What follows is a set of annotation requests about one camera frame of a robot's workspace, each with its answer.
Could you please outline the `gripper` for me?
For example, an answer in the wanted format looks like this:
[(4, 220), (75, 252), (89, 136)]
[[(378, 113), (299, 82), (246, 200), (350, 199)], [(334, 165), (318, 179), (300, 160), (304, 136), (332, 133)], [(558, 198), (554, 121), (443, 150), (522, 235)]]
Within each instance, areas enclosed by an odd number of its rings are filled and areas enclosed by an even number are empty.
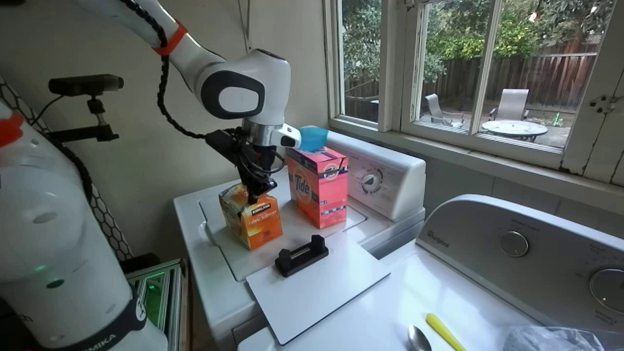
[(277, 147), (244, 144), (240, 147), (241, 180), (247, 185), (247, 204), (258, 202), (259, 196), (269, 193), (278, 184), (272, 178)]

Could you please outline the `orange fabric softener box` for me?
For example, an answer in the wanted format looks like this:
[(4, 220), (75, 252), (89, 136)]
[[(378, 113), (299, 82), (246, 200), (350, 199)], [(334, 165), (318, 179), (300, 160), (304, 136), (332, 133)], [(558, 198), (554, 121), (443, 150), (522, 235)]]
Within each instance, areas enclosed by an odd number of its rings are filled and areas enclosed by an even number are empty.
[(232, 235), (250, 251), (283, 235), (278, 200), (263, 194), (248, 204), (247, 188), (239, 183), (219, 193), (221, 211)]

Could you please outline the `washing machine lid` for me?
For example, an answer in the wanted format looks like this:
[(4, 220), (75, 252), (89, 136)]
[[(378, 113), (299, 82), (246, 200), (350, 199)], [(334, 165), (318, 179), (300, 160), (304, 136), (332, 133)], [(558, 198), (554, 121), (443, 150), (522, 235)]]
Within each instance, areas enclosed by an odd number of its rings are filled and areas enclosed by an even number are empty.
[(279, 186), (270, 192), (278, 200), (279, 213), (282, 220), (283, 234), (281, 237), (262, 245), (258, 249), (250, 251), (228, 229), (225, 217), (221, 211), (219, 193), (229, 188), (227, 184), (220, 187), (211, 187), (202, 192), (200, 207), (206, 217), (206, 223), (210, 238), (221, 249), (225, 260), (237, 281), (245, 280), (249, 275), (273, 264), (279, 251), (282, 249), (296, 249), (310, 242), (314, 234), (328, 237), (334, 233), (340, 233), (366, 223), (368, 218), (353, 209), (347, 208), (347, 219), (328, 228), (317, 229), (298, 210), (295, 202), (291, 199), (289, 189)]

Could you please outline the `blue plastic scoop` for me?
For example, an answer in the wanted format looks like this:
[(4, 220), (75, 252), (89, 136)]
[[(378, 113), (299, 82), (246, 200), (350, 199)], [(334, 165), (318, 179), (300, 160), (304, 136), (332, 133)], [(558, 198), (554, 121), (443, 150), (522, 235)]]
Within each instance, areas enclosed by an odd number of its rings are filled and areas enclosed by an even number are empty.
[(306, 152), (315, 152), (326, 146), (329, 131), (316, 126), (306, 126), (299, 129), (301, 144), (299, 149)]

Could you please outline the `small black holder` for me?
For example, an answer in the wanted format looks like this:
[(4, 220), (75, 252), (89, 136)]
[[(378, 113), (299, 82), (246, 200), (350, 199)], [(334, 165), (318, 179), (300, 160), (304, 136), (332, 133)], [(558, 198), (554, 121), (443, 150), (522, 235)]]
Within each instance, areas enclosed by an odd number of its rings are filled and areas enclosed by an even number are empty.
[(274, 266), (283, 277), (290, 277), (328, 255), (329, 249), (326, 247), (325, 238), (314, 234), (311, 241), (301, 247), (279, 251)]

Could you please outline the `white washing machine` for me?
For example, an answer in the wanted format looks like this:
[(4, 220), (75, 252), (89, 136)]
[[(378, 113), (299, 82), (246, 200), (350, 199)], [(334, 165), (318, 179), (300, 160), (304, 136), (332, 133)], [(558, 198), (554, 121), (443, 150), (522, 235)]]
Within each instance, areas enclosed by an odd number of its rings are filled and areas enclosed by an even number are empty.
[[(368, 218), (366, 223), (341, 233), (348, 234), (376, 258), (413, 240), (426, 217), (426, 162), (334, 132), (329, 133), (328, 146), (350, 161), (347, 207)], [(374, 168), (384, 173), (382, 189), (365, 194), (361, 178)], [(274, 174), (274, 180), (278, 187), (290, 191), (287, 169)], [(221, 249), (210, 238), (200, 207), (204, 190), (175, 198), (174, 207), (212, 338), (219, 350), (235, 351), (244, 338), (267, 326), (267, 322), (247, 279), (235, 279)]]

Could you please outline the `washing machine knob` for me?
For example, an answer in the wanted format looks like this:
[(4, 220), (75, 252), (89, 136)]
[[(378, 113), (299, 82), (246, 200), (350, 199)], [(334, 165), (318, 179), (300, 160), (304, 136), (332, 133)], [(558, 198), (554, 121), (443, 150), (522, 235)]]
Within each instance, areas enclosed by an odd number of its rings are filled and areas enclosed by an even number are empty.
[(383, 185), (384, 173), (380, 168), (368, 170), (360, 181), (360, 186), (365, 194), (374, 194), (381, 191)]

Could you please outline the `white flat board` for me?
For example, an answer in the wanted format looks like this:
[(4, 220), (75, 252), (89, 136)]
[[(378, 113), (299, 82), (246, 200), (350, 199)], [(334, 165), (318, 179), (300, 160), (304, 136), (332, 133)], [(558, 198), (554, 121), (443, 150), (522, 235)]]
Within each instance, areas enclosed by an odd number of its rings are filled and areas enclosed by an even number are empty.
[(274, 340), (287, 345), (323, 318), (390, 275), (390, 270), (346, 233), (325, 240), (329, 253), (290, 277), (275, 266), (247, 277)]

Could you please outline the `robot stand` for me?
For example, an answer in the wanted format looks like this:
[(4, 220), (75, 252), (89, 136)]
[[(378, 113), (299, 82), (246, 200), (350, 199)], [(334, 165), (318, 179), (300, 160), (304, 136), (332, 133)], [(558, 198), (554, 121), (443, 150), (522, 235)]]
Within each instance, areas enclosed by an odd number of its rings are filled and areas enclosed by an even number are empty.
[(169, 342), (169, 351), (191, 351), (192, 323), (187, 262), (183, 258), (127, 273), (147, 317)]

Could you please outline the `grey patio chair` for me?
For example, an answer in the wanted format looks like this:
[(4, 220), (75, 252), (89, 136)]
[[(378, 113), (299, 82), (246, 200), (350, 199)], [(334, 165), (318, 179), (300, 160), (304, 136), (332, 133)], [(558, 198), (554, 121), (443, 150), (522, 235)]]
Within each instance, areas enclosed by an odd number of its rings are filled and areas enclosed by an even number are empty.
[[(424, 114), (421, 117), (421, 121), (433, 123), (439, 126), (452, 127), (455, 129), (461, 129), (464, 126), (465, 118), (462, 113), (446, 113), (441, 109), (439, 104), (439, 97), (437, 94), (430, 94), (425, 97), (427, 101), (428, 114)], [(452, 118), (446, 118), (446, 115), (453, 115), (459, 117), (459, 120), (453, 120)]]
[(489, 120), (526, 120), (529, 89), (504, 89), (499, 106), (490, 111)]

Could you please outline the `window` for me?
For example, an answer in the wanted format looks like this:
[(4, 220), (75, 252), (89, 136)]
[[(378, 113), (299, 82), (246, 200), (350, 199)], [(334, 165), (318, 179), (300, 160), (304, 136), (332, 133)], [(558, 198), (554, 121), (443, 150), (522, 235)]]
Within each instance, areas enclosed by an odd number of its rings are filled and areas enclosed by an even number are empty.
[(482, 60), (468, 129), (417, 121), (424, 73), (428, 5), (440, 0), (381, 0), (380, 106), (376, 122), (346, 116), (342, 1), (325, 0), (330, 127), (390, 144), (429, 143), (506, 158), (530, 166), (624, 187), (624, 0), (614, 0), (599, 55), (562, 148), (487, 133), (481, 125), (504, 0), (490, 0)]

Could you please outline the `round patio table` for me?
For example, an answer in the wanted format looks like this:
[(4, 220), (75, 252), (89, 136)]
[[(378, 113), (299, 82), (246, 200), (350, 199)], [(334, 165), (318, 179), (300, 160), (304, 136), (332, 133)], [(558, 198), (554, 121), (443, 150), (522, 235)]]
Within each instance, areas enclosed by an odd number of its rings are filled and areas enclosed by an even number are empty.
[(537, 137), (548, 133), (545, 126), (523, 120), (493, 120), (484, 122), (481, 127), (486, 133), (495, 136), (528, 142), (535, 142)]

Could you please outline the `wooden fence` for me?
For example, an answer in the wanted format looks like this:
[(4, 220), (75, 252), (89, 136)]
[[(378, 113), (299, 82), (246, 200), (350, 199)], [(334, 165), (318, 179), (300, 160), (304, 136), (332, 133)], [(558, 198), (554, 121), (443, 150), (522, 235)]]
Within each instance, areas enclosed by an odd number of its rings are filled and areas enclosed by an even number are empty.
[[(586, 46), (580, 53), (561, 47), (542, 47), (532, 56), (493, 57), (489, 67), (484, 108), (499, 104), (504, 89), (528, 90), (529, 110), (572, 113), (579, 107), (597, 53)], [(472, 110), (481, 73), (481, 57), (426, 58), (424, 95), (437, 94), (445, 108)], [(376, 121), (379, 111), (380, 58), (378, 54), (346, 54), (343, 113)]]

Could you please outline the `grey plastic bag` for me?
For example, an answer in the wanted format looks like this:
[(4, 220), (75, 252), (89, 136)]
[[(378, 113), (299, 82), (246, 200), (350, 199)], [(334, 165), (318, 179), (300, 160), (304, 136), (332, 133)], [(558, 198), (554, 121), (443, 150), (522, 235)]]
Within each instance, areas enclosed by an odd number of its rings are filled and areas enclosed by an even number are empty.
[(506, 333), (502, 351), (624, 351), (624, 332), (526, 325)]

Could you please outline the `large silver dryer knob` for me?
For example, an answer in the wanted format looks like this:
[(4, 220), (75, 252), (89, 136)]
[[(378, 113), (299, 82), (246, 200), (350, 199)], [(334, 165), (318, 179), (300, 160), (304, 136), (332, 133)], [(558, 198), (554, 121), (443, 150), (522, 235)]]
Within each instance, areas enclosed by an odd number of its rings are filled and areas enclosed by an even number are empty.
[(605, 308), (624, 314), (624, 269), (602, 269), (590, 279), (593, 297)]

